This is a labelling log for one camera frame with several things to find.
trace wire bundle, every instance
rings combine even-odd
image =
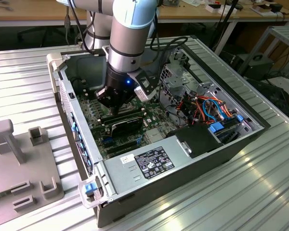
[[[232,114],[228,111],[225,103],[215,97],[201,95],[197,96],[194,101],[191,101],[190,99],[188,100],[189,103],[193,105],[193,109],[195,110],[195,112],[192,113],[192,125],[195,123],[195,121],[210,124],[232,117]],[[184,102],[186,101],[181,101],[179,103],[177,110],[184,110],[183,106],[186,105]],[[220,114],[219,117],[212,114],[212,112],[216,111],[216,109]]]

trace desk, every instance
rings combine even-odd
[[[64,25],[66,7],[55,0],[10,0],[13,12],[0,9],[0,26],[57,26]],[[215,53],[219,54],[226,44],[229,36],[238,22],[281,22],[287,21],[289,26],[289,15],[261,16],[250,9],[250,5],[243,4],[244,9],[230,17],[229,26],[225,31]],[[179,7],[161,6],[159,23],[207,23],[218,22],[221,15],[210,13],[205,10],[204,5],[198,7],[181,2]],[[86,12],[76,9],[80,23],[86,24]],[[75,20],[71,15],[71,24]]]
[[[229,162],[103,230],[289,228],[289,119],[201,41],[189,38],[186,45],[266,119],[271,128]],[[77,191],[80,177],[56,108],[46,65],[48,53],[77,49],[77,46],[64,46],[0,51],[0,110],[4,112],[1,116],[13,121],[14,134],[34,126],[47,129],[65,192],[60,201],[0,225],[0,231],[99,230],[93,210],[82,205]],[[208,80],[194,62],[190,69],[202,81]]]

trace metal frame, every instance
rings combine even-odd
[[[161,42],[171,40],[163,38]],[[200,40],[190,38],[186,45],[218,72],[271,128],[228,163],[107,226],[107,230],[289,228],[289,118]],[[18,133],[32,124],[47,129],[65,191],[60,201],[7,222],[0,226],[0,231],[47,227],[98,230],[94,212],[81,204],[78,169],[58,111],[54,110],[45,62],[48,53],[71,50],[79,48],[0,51],[0,106],[5,109],[0,116],[16,118],[14,129]],[[190,68],[206,81],[195,63]]]
[[[263,33],[263,35],[261,36],[259,41],[256,43],[254,48],[251,50],[247,59],[244,61],[244,63],[239,68],[238,73],[239,74],[243,73],[243,71],[246,69],[246,67],[248,66],[248,64],[250,63],[250,61],[253,59],[254,55],[256,54],[256,52],[264,44],[264,42],[266,41],[266,39],[268,38],[269,35],[273,35],[275,37],[275,39],[273,40],[273,42],[270,44],[270,46],[264,52],[264,54],[266,56],[270,55],[270,53],[272,52],[273,48],[276,46],[278,41],[282,41],[289,46],[288,34],[289,34],[289,26],[269,26],[265,30],[265,32]]]

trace blue plastic clip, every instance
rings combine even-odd
[[[238,121],[240,121],[240,122],[242,122],[243,121],[243,116],[241,116],[241,115],[237,115],[237,117],[236,117],[237,119],[238,119]]]
[[[210,125],[210,130],[215,133],[219,130],[223,129],[223,125],[220,122],[216,122]]]
[[[90,196],[90,195],[93,194],[93,192],[94,192],[95,190],[98,189],[98,187],[97,187],[96,183],[94,182],[94,183],[86,184],[86,185],[85,185],[85,189],[86,189],[86,195],[87,195],[87,196]]]

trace barcode sticker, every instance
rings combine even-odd
[[[129,155],[126,155],[124,157],[121,157],[120,160],[121,160],[122,164],[126,164],[126,163],[128,163],[130,161],[135,160],[134,159],[134,154],[129,154]]]

